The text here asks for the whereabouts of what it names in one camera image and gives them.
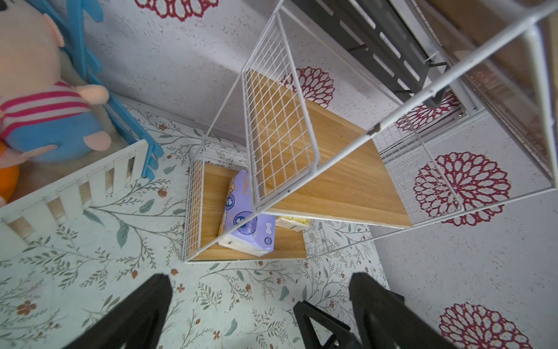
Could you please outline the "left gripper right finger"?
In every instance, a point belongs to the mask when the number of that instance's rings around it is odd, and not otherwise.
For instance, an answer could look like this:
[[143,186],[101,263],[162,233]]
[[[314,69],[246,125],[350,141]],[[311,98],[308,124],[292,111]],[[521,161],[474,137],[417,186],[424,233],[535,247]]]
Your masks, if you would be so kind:
[[307,301],[294,306],[306,348],[453,348],[404,304],[404,298],[385,289],[367,273],[354,273],[350,300],[358,334]]

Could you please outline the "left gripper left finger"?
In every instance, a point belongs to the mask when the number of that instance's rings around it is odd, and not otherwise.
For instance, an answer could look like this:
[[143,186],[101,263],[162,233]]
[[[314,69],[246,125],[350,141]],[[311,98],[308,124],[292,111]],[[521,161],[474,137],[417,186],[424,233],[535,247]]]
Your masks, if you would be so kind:
[[173,289],[158,273],[120,302],[67,348],[157,348]]

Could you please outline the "light green tissue pack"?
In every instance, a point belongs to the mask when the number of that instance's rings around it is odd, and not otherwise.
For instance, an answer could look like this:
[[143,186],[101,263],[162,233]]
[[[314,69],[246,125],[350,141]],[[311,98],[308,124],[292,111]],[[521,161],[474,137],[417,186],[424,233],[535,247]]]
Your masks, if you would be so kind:
[[276,225],[278,227],[289,229],[291,231],[303,232],[309,228],[310,219],[277,216]]

